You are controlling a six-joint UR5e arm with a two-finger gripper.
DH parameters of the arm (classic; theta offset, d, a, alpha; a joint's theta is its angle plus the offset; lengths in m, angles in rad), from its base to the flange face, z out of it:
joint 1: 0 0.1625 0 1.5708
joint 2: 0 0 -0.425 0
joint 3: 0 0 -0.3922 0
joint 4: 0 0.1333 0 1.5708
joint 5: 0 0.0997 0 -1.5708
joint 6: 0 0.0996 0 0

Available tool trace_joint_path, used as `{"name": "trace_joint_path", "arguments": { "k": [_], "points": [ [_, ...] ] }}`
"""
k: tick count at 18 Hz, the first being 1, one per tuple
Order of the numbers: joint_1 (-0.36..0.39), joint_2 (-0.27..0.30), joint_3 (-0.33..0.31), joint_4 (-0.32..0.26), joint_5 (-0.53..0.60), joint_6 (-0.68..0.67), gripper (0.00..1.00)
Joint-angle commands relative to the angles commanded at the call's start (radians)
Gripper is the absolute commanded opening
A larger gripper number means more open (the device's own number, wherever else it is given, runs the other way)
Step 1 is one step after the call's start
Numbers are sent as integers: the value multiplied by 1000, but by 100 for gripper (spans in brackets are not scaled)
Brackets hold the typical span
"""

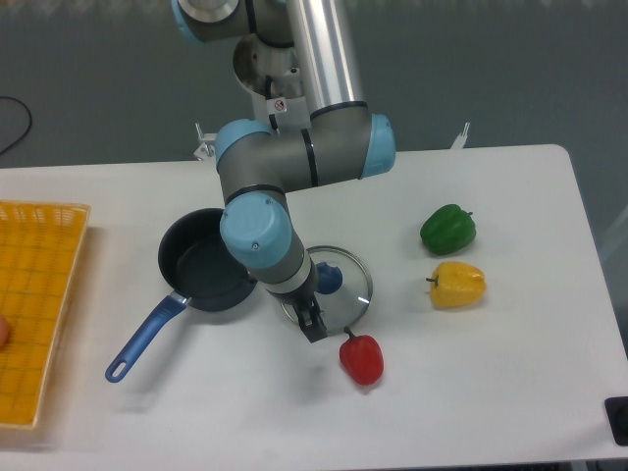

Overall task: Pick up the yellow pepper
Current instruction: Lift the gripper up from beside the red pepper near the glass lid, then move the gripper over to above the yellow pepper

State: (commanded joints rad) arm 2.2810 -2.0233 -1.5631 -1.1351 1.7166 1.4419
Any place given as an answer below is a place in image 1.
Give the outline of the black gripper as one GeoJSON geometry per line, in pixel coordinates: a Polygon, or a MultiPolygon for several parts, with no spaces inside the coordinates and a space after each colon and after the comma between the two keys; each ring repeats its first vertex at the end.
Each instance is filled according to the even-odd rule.
{"type": "Polygon", "coordinates": [[[263,283],[264,289],[280,302],[293,305],[299,328],[311,343],[327,337],[327,327],[314,294],[317,282],[316,271],[309,270],[295,273],[280,283],[263,283]]]}

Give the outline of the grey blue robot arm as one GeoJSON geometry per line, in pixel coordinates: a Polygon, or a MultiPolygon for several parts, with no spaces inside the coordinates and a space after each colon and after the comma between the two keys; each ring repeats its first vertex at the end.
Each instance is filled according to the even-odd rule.
{"type": "Polygon", "coordinates": [[[292,225],[287,194],[385,173],[396,152],[390,121],[365,100],[346,8],[341,1],[176,1],[172,10],[198,42],[254,38],[265,51],[295,56],[307,125],[242,119],[216,136],[220,232],[230,254],[293,309],[301,332],[322,340],[317,268],[292,225]]]}

